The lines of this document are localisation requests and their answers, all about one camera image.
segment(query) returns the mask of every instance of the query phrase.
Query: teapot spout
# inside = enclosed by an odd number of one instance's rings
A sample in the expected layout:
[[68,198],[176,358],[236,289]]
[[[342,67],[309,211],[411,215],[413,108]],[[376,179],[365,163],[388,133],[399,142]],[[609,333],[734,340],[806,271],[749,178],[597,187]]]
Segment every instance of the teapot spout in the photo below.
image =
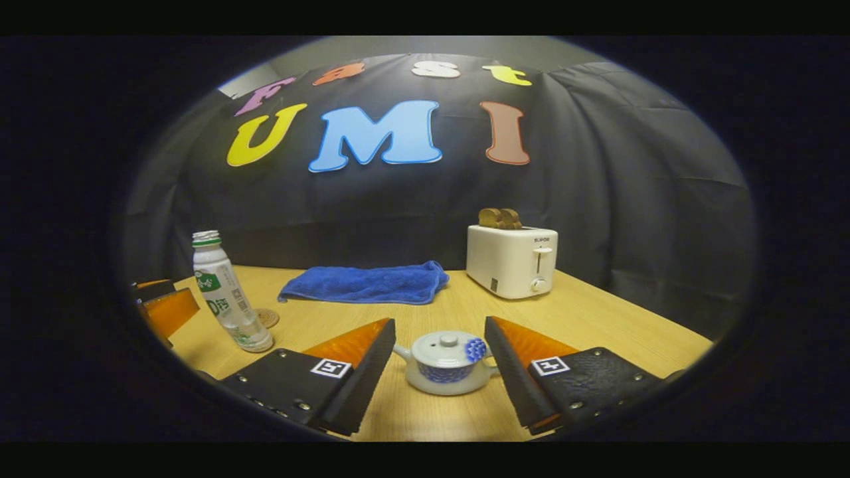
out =
[[413,355],[411,354],[411,352],[408,349],[406,349],[406,348],[404,348],[404,347],[402,347],[401,345],[398,345],[398,344],[393,345],[393,352],[395,352],[396,354],[399,354],[401,356],[401,358],[405,359],[405,361],[410,361],[411,358],[413,357]]

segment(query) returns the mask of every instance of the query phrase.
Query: letter m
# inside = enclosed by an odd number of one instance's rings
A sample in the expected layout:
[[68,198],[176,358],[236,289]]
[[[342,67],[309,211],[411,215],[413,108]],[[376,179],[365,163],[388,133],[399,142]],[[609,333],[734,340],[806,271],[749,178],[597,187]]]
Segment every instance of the letter m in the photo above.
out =
[[436,101],[402,101],[378,122],[358,107],[328,111],[321,117],[327,122],[327,129],[319,157],[308,169],[324,173],[344,168],[349,160],[342,154],[343,140],[348,142],[357,162],[367,164],[390,135],[393,139],[382,155],[384,162],[437,162],[443,153],[431,140],[431,111],[438,107]]

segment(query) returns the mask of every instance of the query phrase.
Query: table surface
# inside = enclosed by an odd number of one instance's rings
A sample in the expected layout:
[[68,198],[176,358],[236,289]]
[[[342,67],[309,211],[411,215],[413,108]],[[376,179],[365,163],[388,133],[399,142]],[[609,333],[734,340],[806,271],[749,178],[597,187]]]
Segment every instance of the table surface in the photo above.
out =
[[[396,340],[404,347],[438,330],[484,337],[485,318],[499,316],[578,350],[605,347],[657,377],[665,378],[697,361],[711,341],[648,310],[556,270],[552,291],[528,299],[502,299],[463,270],[446,271],[450,280],[431,304],[341,304],[277,295],[302,270],[234,266],[251,306],[274,310],[280,320],[269,331],[275,348],[306,350],[370,322],[395,319]],[[169,340],[189,367],[225,378],[265,354],[236,346],[204,306],[194,277],[175,284],[189,288],[201,310]],[[502,378],[459,396],[429,395],[407,384],[405,361],[392,354],[375,388],[360,431],[352,441],[526,441]]]

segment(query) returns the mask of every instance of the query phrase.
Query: teapot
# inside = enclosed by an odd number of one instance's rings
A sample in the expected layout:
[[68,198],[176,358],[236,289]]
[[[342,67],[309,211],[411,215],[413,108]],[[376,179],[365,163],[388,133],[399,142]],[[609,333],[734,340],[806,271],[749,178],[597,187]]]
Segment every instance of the teapot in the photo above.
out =
[[393,352],[407,362],[407,382],[434,395],[462,395],[483,387],[498,367],[487,365],[492,356],[484,340],[457,331],[429,333],[408,350],[398,344]]

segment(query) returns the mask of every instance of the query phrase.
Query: letter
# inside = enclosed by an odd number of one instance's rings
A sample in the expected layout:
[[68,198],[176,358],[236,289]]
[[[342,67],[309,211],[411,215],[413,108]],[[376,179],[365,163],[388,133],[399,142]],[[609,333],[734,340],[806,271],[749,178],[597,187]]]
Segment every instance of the letter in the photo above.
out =
[[482,101],[481,107],[490,113],[490,125],[493,128],[493,146],[487,150],[487,157],[504,164],[528,164],[530,158],[523,151],[519,133],[519,118],[523,117],[523,112],[493,101]]
[[420,77],[457,78],[461,75],[457,65],[445,61],[418,61],[411,71]]
[[321,118],[327,121],[327,129],[319,157],[308,170],[324,173],[344,168],[349,160],[342,154],[343,140],[348,142],[357,162],[367,164],[390,134],[393,142],[383,153],[384,162],[437,162],[443,152],[431,141],[431,111],[438,107],[436,101],[402,101],[377,123],[358,107],[328,111]]
[[237,111],[233,117],[238,117],[242,113],[247,113],[251,110],[256,110],[262,103],[263,100],[267,98],[271,98],[275,93],[277,93],[281,86],[288,85],[295,81],[295,77],[287,78],[286,80],[280,80],[279,82],[271,83],[270,85],[266,85],[262,88],[257,88],[254,90],[254,95],[242,106],[242,109]]
[[510,66],[501,66],[501,65],[490,65],[490,66],[482,66],[485,70],[490,70],[490,73],[493,73],[493,77],[500,82],[511,83],[512,85],[519,86],[530,86],[531,82],[528,80],[520,80],[517,78],[517,75],[525,76],[525,73],[521,71],[516,71],[512,69]]
[[338,80],[339,78],[353,77],[354,75],[359,75],[362,72],[362,63],[352,63],[351,65],[340,66],[339,68],[334,68],[333,70],[330,70],[329,72],[322,75],[318,80],[313,82],[313,86],[319,86],[325,83],[330,83],[334,80]]
[[233,144],[230,145],[230,151],[227,153],[227,163],[236,168],[256,162],[263,156],[269,154],[278,144],[280,144],[283,137],[286,136],[286,131],[289,130],[289,125],[292,124],[292,119],[295,118],[296,113],[306,107],[306,103],[301,103],[300,105],[292,105],[278,111],[275,114],[277,119],[269,133],[269,137],[256,146],[249,145],[251,143],[251,139],[254,137],[254,133],[257,132],[257,128],[259,128],[265,120],[269,119],[269,115],[254,118],[240,126],[239,133],[236,135],[236,139],[233,140]]

